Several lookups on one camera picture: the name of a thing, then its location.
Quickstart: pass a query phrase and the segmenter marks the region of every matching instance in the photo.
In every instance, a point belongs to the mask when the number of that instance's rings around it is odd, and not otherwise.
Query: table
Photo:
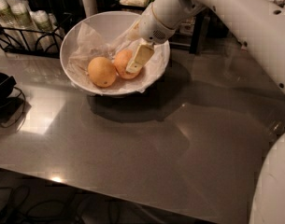
[[[159,81],[120,99],[78,91],[58,59],[0,50],[0,72],[27,102],[0,127],[0,168],[216,223],[247,223],[284,132],[285,97],[232,38],[172,49]]]

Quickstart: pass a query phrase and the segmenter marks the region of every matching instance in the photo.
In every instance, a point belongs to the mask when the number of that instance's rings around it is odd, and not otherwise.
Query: shiny countertop
[[[78,91],[58,59],[0,50],[0,72],[26,96],[0,127],[1,168],[216,223],[247,223],[285,131],[285,97],[230,38],[171,49],[164,76],[124,98]]]

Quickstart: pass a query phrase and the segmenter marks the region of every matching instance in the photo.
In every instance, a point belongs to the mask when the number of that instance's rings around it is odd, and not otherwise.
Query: white bowl
[[[91,86],[88,87],[83,84],[79,84],[73,78],[74,74],[69,72],[69,70],[67,69],[70,55],[73,52],[75,52],[78,48],[77,44],[78,32],[80,25],[84,21],[86,23],[89,23],[91,27],[97,33],[99,33],[107,43],[109,43],[113,41],[116,37],[121,35],[123,32],[125,32],[139,16],[140,15],[136,13],[126,12],[126,11],[110,11],[110,12],[98,13],[79,22],[67,33],[60,49],[60,62],[64,69],[64,72],[66,73],[66,75],[69,77],[69,79],[72,81],[72,84],[76,88],[86,92],[89,95],[100,94],[106,96],[123,96],[137,91],[143,92],[147,87],[149,87],[152,83],[154,83],[157,79],[159,79],[162,76],[162,74],[165,71],[165,68],[168,65],[170,57],[170,46],[168,41],[158,46],[159,49],[162,50],[164,55],[163,57],[164,64],[162,65],[162,69],[156,70],[157,74],[155,74],[155,78],[152,79],[151,81],[142,80],[141,87],[139,87],[138,90],[136,87],[131,88],[131,86],[129,86],[129,88],[126,90],[112,89],[112,90],[106,90],[106,92],[102,92],[102,89],[96,87],[94,89]]]

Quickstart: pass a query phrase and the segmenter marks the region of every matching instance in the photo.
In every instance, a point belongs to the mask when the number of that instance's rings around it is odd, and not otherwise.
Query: food item
[[[116,69],[112,61],[106,57],[95,57],[88,65],[90,80],[98,87],[109,87],[116,80]]]
[[[126,66],[131,60],[132,56],[133,52],[130,49],[123,49],[116,54],[113,64],[121,78],[133,79],[140,74],[141,70],[136,73],[129,73],[126,71]]]

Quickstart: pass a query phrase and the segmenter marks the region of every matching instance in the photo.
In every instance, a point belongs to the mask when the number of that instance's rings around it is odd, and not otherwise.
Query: countertop
[[[216,223],[247,223],[285,131],[285,97],[232,38],[172,49],[163,77],[124,98],[75,89],[59,59],[0,50],[0,72],[26,96],[24,119],[0,126],[1,168]]]

